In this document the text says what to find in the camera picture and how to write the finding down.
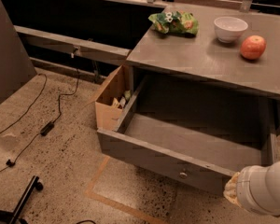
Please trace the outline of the cardboard box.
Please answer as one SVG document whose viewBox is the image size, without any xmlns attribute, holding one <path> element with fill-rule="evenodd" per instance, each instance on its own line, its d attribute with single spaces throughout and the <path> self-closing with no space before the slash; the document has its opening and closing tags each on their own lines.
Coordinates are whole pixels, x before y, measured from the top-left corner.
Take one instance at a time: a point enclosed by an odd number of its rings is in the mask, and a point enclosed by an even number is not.
<svg viewBox="0 0 280 224">
<path fill-rule="evenodd" d="M 110 73 L 95 94 L 97 128 L 114 130 L 131 96 L 130 71 L 122 65 Z"/>
</svg>

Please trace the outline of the grey cabinet counter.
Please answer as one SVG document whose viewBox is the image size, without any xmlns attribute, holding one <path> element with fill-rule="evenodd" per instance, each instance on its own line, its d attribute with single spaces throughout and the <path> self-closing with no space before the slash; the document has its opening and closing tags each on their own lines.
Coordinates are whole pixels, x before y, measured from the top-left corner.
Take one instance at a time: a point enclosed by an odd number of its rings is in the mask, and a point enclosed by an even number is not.
<svg viewBox="0 0 280 224">
<path fill-rule="evenodd" d="M 188 38 L 149 29 L 128 56 L 128 64 L 184 74 L 280 100 L 280 16 L 178 3 L 164 10 L 193 14 L 199 22 L 198 34 Z M 240 18 L 248 23 L 248 29 L 234 43 L 217 40 L 214 20 L 222 16 Z M 250 35 L 260 35 L 267 43 L 265 52 L 255 61 L 240 55 L 241 44 Z"/>
</svg>

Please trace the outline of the black chair base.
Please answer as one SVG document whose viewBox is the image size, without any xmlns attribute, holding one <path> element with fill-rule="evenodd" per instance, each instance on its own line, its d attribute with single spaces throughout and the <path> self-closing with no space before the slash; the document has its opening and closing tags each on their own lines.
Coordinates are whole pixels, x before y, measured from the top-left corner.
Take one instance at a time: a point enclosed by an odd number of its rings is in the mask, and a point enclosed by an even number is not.
<svg viewBox="0 0 280 224">
<path fill-rule="evenodd" d="M 20 224 L 28 224 L 24 218 L 20 218 L 20 214 L 35 189 L 37 191 L 41 191 L 43 189 L 43 184 L 39 181 L 39 177 L 36 175 L 31 178 L 28 186 L 12 212 L 0 210 L 0 224 L 16 224 L 17 221 L 19 221 Z"/>
</svg>

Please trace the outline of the white bowl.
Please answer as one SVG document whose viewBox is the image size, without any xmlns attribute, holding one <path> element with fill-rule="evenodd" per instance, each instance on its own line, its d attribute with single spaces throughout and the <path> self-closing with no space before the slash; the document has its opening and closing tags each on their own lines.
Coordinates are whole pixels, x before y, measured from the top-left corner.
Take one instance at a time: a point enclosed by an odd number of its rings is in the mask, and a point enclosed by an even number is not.
<svg viewBox="0 0 280 224">
<path fill-rule="evenodd" d="M 248 28 L 248 24 L 235 17 L 218 17 L 214 20 L 217 39 L 223 43 L 237 40 Z"/>
</svg>

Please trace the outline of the red apple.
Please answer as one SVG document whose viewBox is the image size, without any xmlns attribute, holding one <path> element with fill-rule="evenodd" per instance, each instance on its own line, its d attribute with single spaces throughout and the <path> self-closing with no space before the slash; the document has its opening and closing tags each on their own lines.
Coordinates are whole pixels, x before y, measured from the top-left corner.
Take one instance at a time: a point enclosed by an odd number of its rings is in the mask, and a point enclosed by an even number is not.
<svg viewBox="0 0 280 224">
<path fill-rule="evenodd" d="M 240 48 L 241 55 L 248 60 L 258 59 L 266 50 L 266 40 L 259 35 L 246 38 Z"/>
</svg>

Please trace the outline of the green chip bag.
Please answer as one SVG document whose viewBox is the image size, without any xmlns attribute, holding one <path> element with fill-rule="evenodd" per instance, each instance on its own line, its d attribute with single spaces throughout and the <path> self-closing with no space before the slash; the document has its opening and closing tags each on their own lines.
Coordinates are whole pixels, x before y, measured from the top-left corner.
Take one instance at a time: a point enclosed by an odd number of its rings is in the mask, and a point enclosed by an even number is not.
<svg viewBox="0 0 280 224">
<path fill-rule="evenodd" d="M 152 22 L 154 29 L 162 34 L 198 34 L 198 21 L 191 13 L 185 11 L 155 13 L 148 19 Z"/>
</svg>

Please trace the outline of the grey top drawer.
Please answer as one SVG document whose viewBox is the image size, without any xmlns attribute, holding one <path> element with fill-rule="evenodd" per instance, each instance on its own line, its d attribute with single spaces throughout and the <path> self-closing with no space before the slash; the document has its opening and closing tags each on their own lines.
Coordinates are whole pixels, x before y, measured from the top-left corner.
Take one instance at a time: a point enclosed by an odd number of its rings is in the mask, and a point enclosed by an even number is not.
<svg viewBox="0 0 280 224">
<path fill-rule="evenodd" d="M 166 75 L 144 77 L 98 134 L 104 154 L 216 195 L 246 166 L 275 161 L 270 99 Z"/>
</svg>

